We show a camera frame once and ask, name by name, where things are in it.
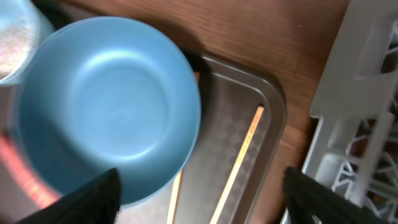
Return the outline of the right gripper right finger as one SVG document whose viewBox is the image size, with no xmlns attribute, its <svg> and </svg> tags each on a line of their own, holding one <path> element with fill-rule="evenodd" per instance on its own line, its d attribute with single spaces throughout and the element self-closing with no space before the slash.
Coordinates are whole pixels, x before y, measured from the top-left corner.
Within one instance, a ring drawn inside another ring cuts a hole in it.
<svg viewBox="0 0 398 224">
<path fill-rule="evenodd" d="M 292 224 L 315 224 L 314 217 L 325 224 L 388 224 L 291 166 L 284 171 L 282 191 Z"/>
</svg>

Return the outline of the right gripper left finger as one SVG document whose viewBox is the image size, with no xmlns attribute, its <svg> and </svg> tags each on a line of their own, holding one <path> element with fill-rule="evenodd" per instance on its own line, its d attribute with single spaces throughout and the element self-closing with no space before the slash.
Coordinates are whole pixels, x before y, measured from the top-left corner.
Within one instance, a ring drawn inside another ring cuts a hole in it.
<svg viewBox="0 0 398 224">
<path fill-rule="evenodd" d="M 112 168 L 17 224 L 113 224 L 121 208 L 121 180 Z"/>
</svg>

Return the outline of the short wooden chopstick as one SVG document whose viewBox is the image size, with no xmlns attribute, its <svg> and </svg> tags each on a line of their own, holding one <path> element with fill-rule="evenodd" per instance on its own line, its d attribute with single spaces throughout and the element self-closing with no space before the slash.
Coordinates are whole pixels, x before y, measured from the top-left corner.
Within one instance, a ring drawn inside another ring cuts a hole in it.
<svg viewBox="0 0 398 224">
<path fill-rule="evenodd" d="M 175 212 L 178 204 L 179 190 L 182 180 L 183 171 L 179 172 L 175 177 L 172 185 L 172 191 L 170 195 L 169 210 L 167 214 L 167 224 L 174 224 Z"/>
</svg>

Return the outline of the long wooden chopstick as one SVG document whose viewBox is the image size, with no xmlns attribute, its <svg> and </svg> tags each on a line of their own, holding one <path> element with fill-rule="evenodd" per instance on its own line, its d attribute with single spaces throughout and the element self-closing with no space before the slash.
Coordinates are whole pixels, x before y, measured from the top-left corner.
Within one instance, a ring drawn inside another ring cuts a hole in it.
<svg viewBox="0 0 398 224">
<path fill-rule="evenodd" d="M 254 114 L 254 117 L 251 121 L 251 124 L 249 126 L 249 129 L 245 135 L 242 146 L 240 147 L 240 150 L 239 150 L 237 158 L 234 162 L 233 168 L 231 169 L 229 177 L 228 177 L 226 184 L 224 186 L 224 189 L 221 193 L 220 199 L 218 200 L 215 211 L 213 212 L 213 215 L 210 220 L 210 224 L 217 224 L 218 220 L 220 219 L 221 212 L 223 211 L 223 208 L 226 204 L 228 195 L 233 187 L 234 181 L 238 175 L 239 169 L 243 163 L 244 157 L 248 151 L 248 148 L 249 148 L 252 138 L 256 132 L 257 126 L 259 124 L 259 121 L 261 119 L 263 112 L 264 112 L 264 107 L 258 106 L 256 109 L 256 112 Z"/>
</svg>

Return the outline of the dark blue plate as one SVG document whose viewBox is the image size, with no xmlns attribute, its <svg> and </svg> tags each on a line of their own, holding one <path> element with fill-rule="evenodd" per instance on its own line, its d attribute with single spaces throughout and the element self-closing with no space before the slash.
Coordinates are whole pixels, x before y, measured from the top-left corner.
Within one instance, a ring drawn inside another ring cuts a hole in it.
<svg viewBox="0 0 398 224">
<path fill-rule="evenodd" d="M 48 37 L 13 109 L 11 136 L 46 184 L 65 195 L 116 168 L 125 207 L 174 180 L 201 123 L 200 92 L 183 52 L 152 26 L 111 16 Z"/>
</svg>

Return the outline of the light blue small bowl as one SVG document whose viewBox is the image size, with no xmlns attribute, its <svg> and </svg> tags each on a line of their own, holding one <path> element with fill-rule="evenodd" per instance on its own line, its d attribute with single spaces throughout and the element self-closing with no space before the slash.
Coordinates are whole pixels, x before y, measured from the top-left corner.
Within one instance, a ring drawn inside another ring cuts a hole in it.
<svg viewBox="0 0 398 224">
<path fill-rule="evenodd" d="M 41 43 L 55 29 L 31 0 L 1 0 L 1 84 L 20 82 Z"/>
</svg>

